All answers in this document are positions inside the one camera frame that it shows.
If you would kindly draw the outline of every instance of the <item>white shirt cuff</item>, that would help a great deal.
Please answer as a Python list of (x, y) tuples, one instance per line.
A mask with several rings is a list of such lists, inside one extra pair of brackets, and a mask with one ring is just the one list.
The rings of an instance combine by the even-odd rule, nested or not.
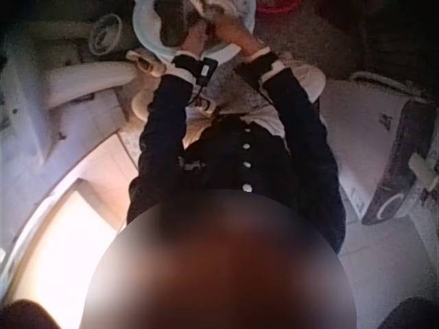
[(270, 47), (265, 47), (262, 48), (261, 50), (257, 51), (256, 53), (254, 53), (253, 55), (249, 56), (246, 58), (246, 62), (250, 63), (253, 62), (254, 60), (256, 60), (257, 58), (267, 55), (269, 52), (271, 52)]
[(276, 74), (281, 72), (284, 68), (285, 68), (285, 65), (280, 60), (277, 60), (276, 62), (274, 62), (272, 64), (271, 71), (268, 71), (267, 73), (262, 75), (262, 77), (261, 77), (262, 84), (266, 83), (268, 80), (270, 80)]
[(175, 64), (170, 64), (167, 67), (166, 75), (175, 75), (176, 77), (180, 77), (181, 79), (188, 81), (188, 83), (194, 85), (196, 82), (196, 78), (190, 73), (188, 70), (180, 69), (175, 66)]

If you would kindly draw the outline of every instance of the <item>dark cloth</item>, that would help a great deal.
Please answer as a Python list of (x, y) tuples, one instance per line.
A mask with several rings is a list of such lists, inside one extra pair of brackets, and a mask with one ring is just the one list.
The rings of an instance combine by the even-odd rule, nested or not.
[[(286, 146), (256, 123), (224, 117), (184, 150), (185, 107), (193, 87), (173, 75), (162, 77), (140, 137), (139, 176), (130, 185), (128, 223), (174, 193), (195, 188), (242, 190), (249, 184), (253, 193), (299, 212), (339, 252), (345, 212), (326, 128), (291, 69), (263, 87), (285, 127)], [(244, 161), (252, 166), (243, 166)]]

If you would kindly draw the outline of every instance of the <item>black watch strap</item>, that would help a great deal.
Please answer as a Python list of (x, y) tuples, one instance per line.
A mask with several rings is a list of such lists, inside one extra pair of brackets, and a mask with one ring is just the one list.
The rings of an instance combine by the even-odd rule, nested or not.
[(172, 64), (178, 69), (189, 71), (195, 78), (200, 75), (200, 62), (188, 55), (178, 55), (172, 60)]
[(272, 65), (276, 62), (279, 57), (272, 51), (259, 56), (257, 59), (253, 60), (248, 66), (259, 76), (266, 74), (272, 70)]
[(239, 65), (235, 72), (242, 77), (253, 89), (259, 90), (259, 79), (262, 75), (270, 72), (272, 65), (278, 60), (278, 56), (272, 51), (258, 57), (251, 63)]

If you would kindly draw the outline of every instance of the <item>pipe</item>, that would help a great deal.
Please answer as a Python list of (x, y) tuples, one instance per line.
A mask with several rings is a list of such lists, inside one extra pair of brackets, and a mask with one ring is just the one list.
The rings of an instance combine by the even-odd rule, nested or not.
[(125, 62), (93, 62), (46, 72), (46, 109), (52, 109), (99, 90), (122, 86), (137, 76), (135, 65)]

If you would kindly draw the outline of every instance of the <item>white bucket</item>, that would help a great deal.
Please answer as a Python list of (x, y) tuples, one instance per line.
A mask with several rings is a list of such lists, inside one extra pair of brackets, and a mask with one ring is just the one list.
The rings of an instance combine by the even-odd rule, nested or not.
[[(160, 39), (161, 19), (154, 10), (155, 0), (137, 0), (132, 15), (132, 26), (141, 44), (167, 61), (174, 58), (177, 48), (166, 47)], [(244, 25), (253, 32), (256, 0), (246, 1)], [(236, 45), (220, 44), (207, 49), (202, 57), (209, 57), (223, 64), (235, 57), (241, 49)]]
[(88, 38), (88, 48), (96, 56), (132, 49), (136, 43), (136, 36), (130, 24), (123, 22), (116, 14), (101, 17), (93, 25)]

